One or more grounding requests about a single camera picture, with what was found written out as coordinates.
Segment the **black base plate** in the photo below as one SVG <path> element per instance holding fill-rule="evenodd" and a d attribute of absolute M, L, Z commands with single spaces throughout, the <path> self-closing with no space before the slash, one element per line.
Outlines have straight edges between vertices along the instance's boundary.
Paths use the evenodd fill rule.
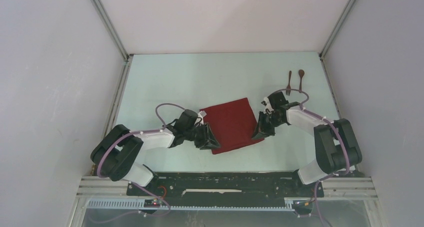
<path fill-rule="evenodd" d="M 289 171 L 158 172 L 146 190 L 170 206 L 282 207 L 290 198 L 324 196 L 321 184 L 304 185 Z"/>

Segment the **brown wooden fork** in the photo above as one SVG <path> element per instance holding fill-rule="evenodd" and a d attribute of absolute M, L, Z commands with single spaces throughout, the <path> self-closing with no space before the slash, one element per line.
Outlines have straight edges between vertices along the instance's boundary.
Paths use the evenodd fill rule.
<path fill-rule="evenodd" d="M 287 96 L 290 96 L 291 94 L 291 78 L 292 78 L 292 71 L 290 70 L 288 74 L 288 83 L 287 83 L 286 91 L 285 91 L 285 94 Z"/>

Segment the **brown wooden spoon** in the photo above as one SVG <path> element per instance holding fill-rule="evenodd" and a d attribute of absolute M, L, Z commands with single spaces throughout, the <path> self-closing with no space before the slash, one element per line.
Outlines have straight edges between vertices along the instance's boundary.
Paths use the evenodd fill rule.
<path fill-rule="evenodd" d="M 298 86 L 298 89 L 299 89 L 299 91 L 302 91 L 303 90 L 303 77 L 305 75 L 305 71 L 303 69 L 300 69 L 298 71 L 298 75 L 299 75 L 299 86 Z"/>

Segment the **aluminium frame rail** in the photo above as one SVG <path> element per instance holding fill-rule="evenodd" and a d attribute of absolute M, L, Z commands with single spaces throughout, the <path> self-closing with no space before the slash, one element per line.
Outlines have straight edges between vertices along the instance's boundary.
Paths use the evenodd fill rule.
<path fill-rule="evenodd" d="M 76 196 L 79 198 L 125 198 L 129 182 L 112 181 L 98 176 L 83 176 Z"/>

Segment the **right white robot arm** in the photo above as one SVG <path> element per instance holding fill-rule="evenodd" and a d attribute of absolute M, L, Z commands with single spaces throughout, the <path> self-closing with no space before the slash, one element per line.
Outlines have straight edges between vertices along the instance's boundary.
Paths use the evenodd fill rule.
<path fill-rule="evenodd" d="M 314 138 L 314 160 L 298 169 L 298 178 L 290 183 L 295 195 L 304 196 L 312 183 L 346 173 L 362 161 L 362 152 L 347 119 L 329 120 L 298 102 L 277 104 L 263 100 L 262 104 L 265 108 L 259 113 L 252 139 L 274 136 L 276 127 L 281 125 L 297 127 Z"/>

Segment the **red cloth napkin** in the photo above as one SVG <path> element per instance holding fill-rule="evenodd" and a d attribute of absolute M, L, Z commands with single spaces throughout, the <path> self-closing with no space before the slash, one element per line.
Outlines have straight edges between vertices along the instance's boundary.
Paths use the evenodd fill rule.
<path fill-rule="evenodd" d="M 220 147 L 213 149 L 218 155 L 262 142 L 264 139 L 252 139 L 257 126 L 254 112 L 248 98 L 203 108 L 204 121 L 209 123 L 212 133 Z"/>

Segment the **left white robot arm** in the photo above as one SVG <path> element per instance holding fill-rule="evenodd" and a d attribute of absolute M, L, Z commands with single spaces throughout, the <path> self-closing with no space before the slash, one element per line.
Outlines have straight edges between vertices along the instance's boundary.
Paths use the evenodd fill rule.
<path fill-rule="evenodd" d="M 145 195 L 153 195 L 158 189 L 158 177 L 141 162 L 142 151 L 170 149 L 185 141 L 193 142 L 200 150 L 219 149 L 221 145 L 204 121 L 205 116 L 204 111 L 185 109 L 179 118 L 160 129 L 131 131 L 123 124 L 116 125 L 90 154 L 97 176 L 136 183 Z"/>

